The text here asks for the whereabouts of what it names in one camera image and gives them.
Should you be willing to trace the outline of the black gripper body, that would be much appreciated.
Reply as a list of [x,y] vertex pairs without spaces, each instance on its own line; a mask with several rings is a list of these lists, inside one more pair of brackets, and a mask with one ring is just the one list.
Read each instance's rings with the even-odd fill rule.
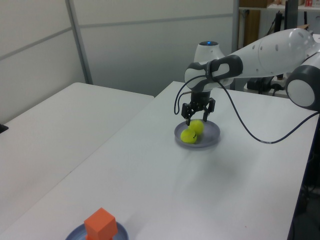
[[207,109],[209,100],[209,92],[192,92],[190,101],[191,109],[195,112],[204,111]]

